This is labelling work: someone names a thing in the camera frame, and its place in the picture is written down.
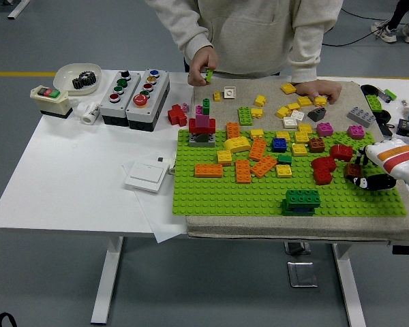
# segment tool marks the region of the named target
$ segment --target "pink lego brick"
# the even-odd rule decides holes
[[[347,134],[350,136],[353,140],[362,140],[365,136],[365,131],[363,130],[363,127],[360,125],[353,125],[350,126],[347,129]]]
[[[316,132],[320,137],[325,137],[325,136],[332,136],[333,135],[333,128],[330,123],[319,123],[316,126]]]

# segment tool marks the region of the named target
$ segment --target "table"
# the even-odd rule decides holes
[[[103,70],[97,91],[80,100],[100,102],[117,72]],[[270,78],[288,80],[287,76]],[[409,80],[328,79],[372,84],[409,101]],[[43,116],[1,196],[0,228],[4,230],[105,236],[108,249],[92,323],[107,321],[123,237],[152,233],[137,197],[125,189],[121,165],[137,157],[169,156],[176,150],[179,127],[172,126],[166,116],[173,104],[190,103],[192,87],[185,81],[186,74],[170,73],[171,90],[151,133],[105,125],[101,117],[95,125],[83,125],[79,112],[66,120]],[[393,110],[396,103],[382,104],[390,109],[393,121],[400,116]],[[350,245],[334,245],[335,256],[349,320],[354,326],[364,326],[346,252]]]

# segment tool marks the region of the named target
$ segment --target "gray floor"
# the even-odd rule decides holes
[[[390,18],[395,2],[344,1],[344,9]],[[55,72],[69,63],[103,69],[179,72],[182,56],[142,1],[32,0],[16,20],[0,6],[0,71]],[[403,22],[409,22],[409,14]],[[327,44],[369,33],[371,20],[341,12]],[[373,35],[323,47],[322,76],[409,78],[409,45]],[[0,77],[0,196],[40,113],[29,98],[52,78]],[[257,240],[129,238],[108,325],[347,326],[331,248],[312,245],[319,288],[289,286],[281,243]],[[409,256],[380,245],[351,249],[367,326],[409,327]],[[105,248],[96,236],[0,230],[0,313],[19,326],[89,326]]]

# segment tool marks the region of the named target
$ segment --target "orange lego brick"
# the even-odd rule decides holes
[[[237,173],[237,184],[250,184],[252,175],[250,174],[250,163],[246,159],[238,159],[234,163]]]
[[[239,136],[241,136],[241,132],[239,131],[238,123],[229,122],[226,124],[226,129],[227,129],[227,139],[238,138]]]
[[[257,138],[253,141],[252,148],[250,149],[250,154],[248,159],[254,161],[260,161],[264,156],[265,150],[267,149],[267,141]]]
[[[194,171],[195,177],[223,177],[223,166],[214,163],[198,163]]]
[[[270,155],[263,157],[256,165],[250,168],[250,171],[258,178],[265,176],[267,172],[277,165],[277,160]]]

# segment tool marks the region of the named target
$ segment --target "yellow lego brick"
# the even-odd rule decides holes
[[[280,109],[275,113],[275,115],[279,118],[284,118],[288,116],[289,109],[287,107],[280,107]]]
[[[265,105],[265,102],[267,102],[266,97],[263,95],[258,95],[256,100],[254,100],[254,105],[256,107],[263,107]]]
[[[309,97],[298,97],[297,103],[300,105],[300,107],[308,107],[312,105],[312,101]]]
[[[255,140],[257,138],[263,139],[264,138],[264,130],[263,129],[251,129],[250,130],[250,138]]]
[[[287,131],[277,131],[275,133],[276,138],[284,138],[286,142],[291,142],[291,137],[289,136],[289,133]]]
[[[222,166],[231,166],[232,165],[232,153],[227,150],[217,151],[218,164]]]
[[[252,108],[251,113],[252,118],[262,118],[264,115],[264,110],[262,108]]]
[[[325,107],[327,104],[327,98],[326,97],[316,97],[314,99],[314,105],[317,107]]]
[[[219,94],[219,92],[214,92],[213,93],[213,101],[215,101],[215,102],[220,102],[221,101],[221,95]]]
[[[294,110],[300,110],[300,105],[298,103],[293,103],[293,104],[288,104],[287,105],[288,109],[290,112],[294,111]]]
[[[276,165],[275,173],[279,178],[292,177],[291,166],[289,165]]]
[[[310,124],[299,124],[299,131],[305,131],[308,134],[312,134],[312,126]]]
[[[293,144],[291,147],[292,155],[294,157],[303,157],[307,155],[306,146],[304,144]]]
[[[248,139],[245,136],[239,136],[238,138],[231,138],[224,142],[224,148],[231,153],[249,151],[251,146]]]
[[[309,136],[305,131],[296,131],[294,133],[295,137],[295,142],[296,143],[302,143],[302,144],[307,144],[309,143]]]
[[[291,83],[286,83],[283,84],[280,89],[285,93],[285,94],[291,94],[291,93],[295,93],[296,89],[295,86],[292,85]]]

